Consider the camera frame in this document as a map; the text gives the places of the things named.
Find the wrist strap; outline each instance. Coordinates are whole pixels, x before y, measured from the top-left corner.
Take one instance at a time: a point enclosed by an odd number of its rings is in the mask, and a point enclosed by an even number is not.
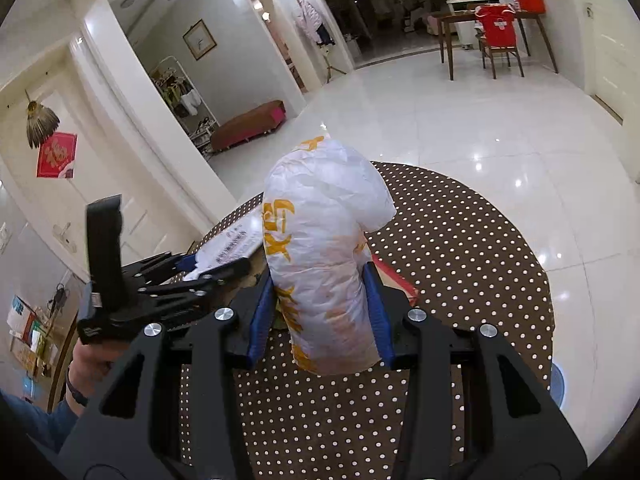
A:
[[[75,402],[80,404],[80,406],[86,407],[89,399],[87,399],[83,394],[80,393],[78,389],[76,389],[71,381],[69,380],[69,368],[66,369],[66,388],[71,392],[71,396],[74,398]]]

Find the human hand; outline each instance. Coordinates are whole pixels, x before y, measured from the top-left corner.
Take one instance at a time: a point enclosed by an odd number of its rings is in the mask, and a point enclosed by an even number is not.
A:
[[[74,360],[69,365],[69,382],[85,397],[90,398],[100,381],[109,373],[111,364],[129,347],[124,341],[105,341],[83,345],[80,340],[74,346]],[[84,407],[78,404],[67,389],[66,402],[76,415]]]

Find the red poster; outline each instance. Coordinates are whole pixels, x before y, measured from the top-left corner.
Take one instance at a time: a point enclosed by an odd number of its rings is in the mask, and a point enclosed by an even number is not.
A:
[[[38,173],[41,178],[73,178],[76,160],[76,134],[55,132],[40,147]]]

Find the metal screw head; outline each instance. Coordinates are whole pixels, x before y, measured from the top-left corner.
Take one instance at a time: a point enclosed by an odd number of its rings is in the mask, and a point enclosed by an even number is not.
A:
[[[496,337],[498,335],[498,329],[493,325],[485,323],[480,327],[480,333],[484,337]]]
[[[234,314],[234,311],[232,308],[229,308],[228,306],[224,306],[222,308],[217,309],[214,316],[216,316],[216,319],[219,321],[226,321],[227,319],[231,319],[233,317],[233,314]]]
[[[427,319],[427,313],[421,308],[412,308],[406,313],[411,321],[421,322]]]
[[[149,323],[145,326],[145,335],[155,337],[162,332],[162,325],[159,323]]]

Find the blue sleeve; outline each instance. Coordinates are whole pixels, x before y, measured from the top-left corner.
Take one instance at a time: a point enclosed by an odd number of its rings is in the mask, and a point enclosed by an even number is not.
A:
[[[78,416],[71,411],[66,400],[62,400],[52,413],[46,413],[26,400],[7,395],[2,390],[0,395],[14,412],[26,433],[55,452],[60,450],[78,420]]]

